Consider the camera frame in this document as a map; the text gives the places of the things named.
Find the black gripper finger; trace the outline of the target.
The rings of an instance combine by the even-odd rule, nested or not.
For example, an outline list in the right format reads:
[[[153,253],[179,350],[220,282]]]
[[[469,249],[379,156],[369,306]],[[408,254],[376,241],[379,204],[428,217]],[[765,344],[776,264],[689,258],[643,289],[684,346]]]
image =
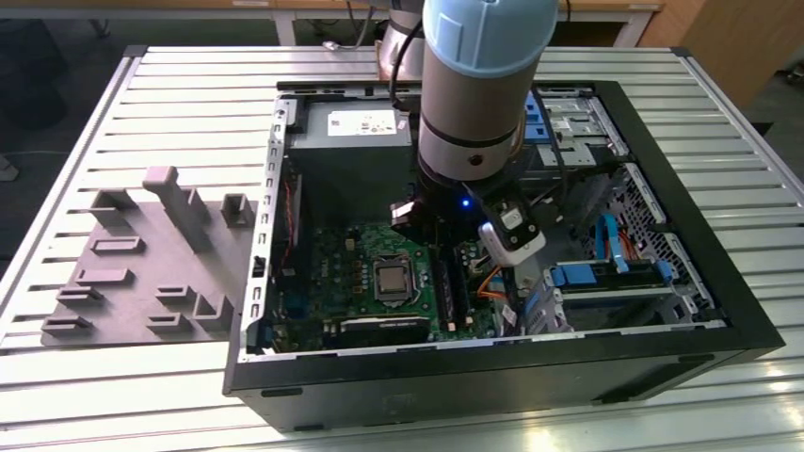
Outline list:
[[[389,205],[391,229],[401,235],[425,235],[424,206],[419,201]]]

